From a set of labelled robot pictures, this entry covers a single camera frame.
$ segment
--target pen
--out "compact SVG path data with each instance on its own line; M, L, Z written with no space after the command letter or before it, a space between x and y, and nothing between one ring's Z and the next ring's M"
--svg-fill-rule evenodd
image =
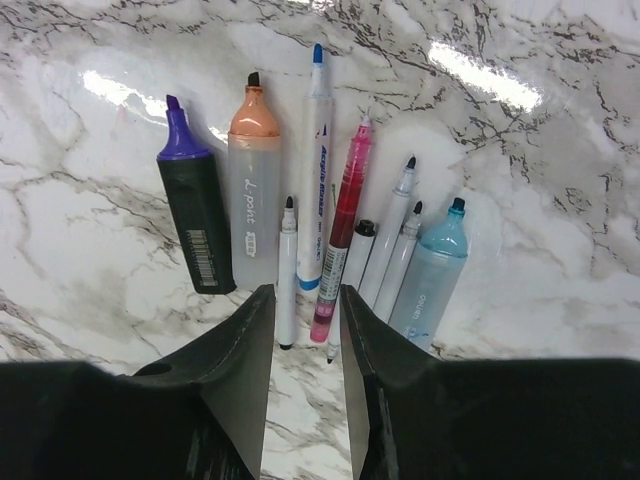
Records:
M298 284L303 294L320 284L325 247L325 203L332 99L325 78L322 47L313 47L311 82L303 106L300 197L298 200Z
M407 273L413 249L416 246L421 213L422 202L418 202L413 209L413 213L409 216L409 220L402 227L402 234L398 237L396 246L393 248L389 268L387 268L387 273L384 275L380 293L373 308L373 313L385 323L389 323L393 306L396 304L398 292Z
M353 237L353 227L355 226L370 149L371 120L365 115L358 127L358 132L351 139L347 165L342 175L336 214L333 218L329 246L322 266L318 302L311 325L311 340L316 343L324 342L329 334L329 325L336 306L344 263Z
M342 275L342 285L351 285L356 290L360 287L360 280L362 280L362 274L367 266L375 235L376 231L373 222L371 220L360 220L349 246L349 255L347 255L347 263L344 266L344 274ZM333 359L338 355L338 350L340 350L340 293L338 293L336 303L338 308L333 312L333 320L331 320L331 327L329 328L327 363L333 362Z
M407 166L402 170L398 183L391 192L389 209L380 224L378 236L371 251L372 261L367 265L362 277L360 296L370 308L373 308L376 303L376 297L380 291L380 285L382 285L384 272L387 270L387 265L393 252L393 246L396 244L398 234L402 228L402 222L407 214L416 173L415 167L416 157L411 157Z
M293 198L287 197L280 231L280 259L278 261L278 303L276 340L283 350L296 341L296 250L298 233L293 212Z

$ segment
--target black pen tip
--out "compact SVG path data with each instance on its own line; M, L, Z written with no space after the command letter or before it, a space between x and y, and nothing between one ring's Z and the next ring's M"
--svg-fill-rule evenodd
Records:
M249 74L249 78L247 80L247 85L250 87L259 87L260 86L260 74L258 72L253 72Z

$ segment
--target blue-tipped white marker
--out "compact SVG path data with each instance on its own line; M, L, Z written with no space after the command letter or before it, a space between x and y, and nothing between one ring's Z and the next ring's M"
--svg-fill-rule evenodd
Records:
M322 46L313 47L309 90L304 97L302 168L298 202L298 285L315 300L325 250L325 220L330 205L329 139L331 109Z

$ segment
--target pink pen end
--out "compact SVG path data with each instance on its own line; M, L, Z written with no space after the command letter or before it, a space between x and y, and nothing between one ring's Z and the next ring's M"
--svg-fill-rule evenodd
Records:
M314 343L324 343L324 341L329 336L329 324L321 325L319 323L314 322L311 325L311 341Z

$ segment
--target blue marker tip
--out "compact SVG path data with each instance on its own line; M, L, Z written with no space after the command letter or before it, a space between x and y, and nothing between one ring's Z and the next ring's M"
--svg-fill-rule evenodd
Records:
M322 64L322 45L316 43L313 47L313 63Z

